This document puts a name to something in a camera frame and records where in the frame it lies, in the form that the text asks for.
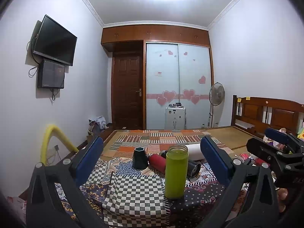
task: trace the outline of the screw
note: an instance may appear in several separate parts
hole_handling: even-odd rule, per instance
[[[234,160],[233,160],[233,163],[234,163],[235,165],[240,165],[242,162],[241,162],[239,159],[234,159]]]
[[[268,166],[267,163],[264,162],[264,163],[262,163],[262,167],[265,168],[265,169],[267,169],[269,166]]]
[[[41,166],[42,166],[41,162],[39,162],[39,163],[36,164],[36,168],[40,168]]]
[[[71,163],[71,160],[70,159],[65,159],[62,162],[63,162],[63,164],[69,164],[69,163]]]

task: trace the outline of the pink stripe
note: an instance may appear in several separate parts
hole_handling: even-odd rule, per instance
[[[147,94],[147,99],[157,99],[158,97],[162,97],[162,94]],[[195,95],[200,99],[209,99],[209,95]],[[180,99],[187,99],[183,94],[180,95]]]

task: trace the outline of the blue gripper pad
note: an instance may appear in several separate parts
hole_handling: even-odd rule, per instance
[[[288,144],[288,135],[273,128],[265,129],[265,136],[283,145]]]
[[[96,136],[73,158],[70,171],[77,186],[86,183],[102,151],[103,140]]]
[[[216,179],[220,184],[228,187],[234,173],[231,158],[224,150],[218,148],[209,135],[202,138],[201,151],[210,165]]]

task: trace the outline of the green bottle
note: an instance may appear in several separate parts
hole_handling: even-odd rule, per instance
[[[166,155],[165,196],[179,199],[184,196],[188,168],[188,148],[175,145]]]

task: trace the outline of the bed frame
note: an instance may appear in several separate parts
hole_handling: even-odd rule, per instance
[[[266,128],[286,128],[297,135],[303,122],[304,105],[285,99],[233,95],[231,126],[263,138]],[[250,124],[248,128],[240,123]]]

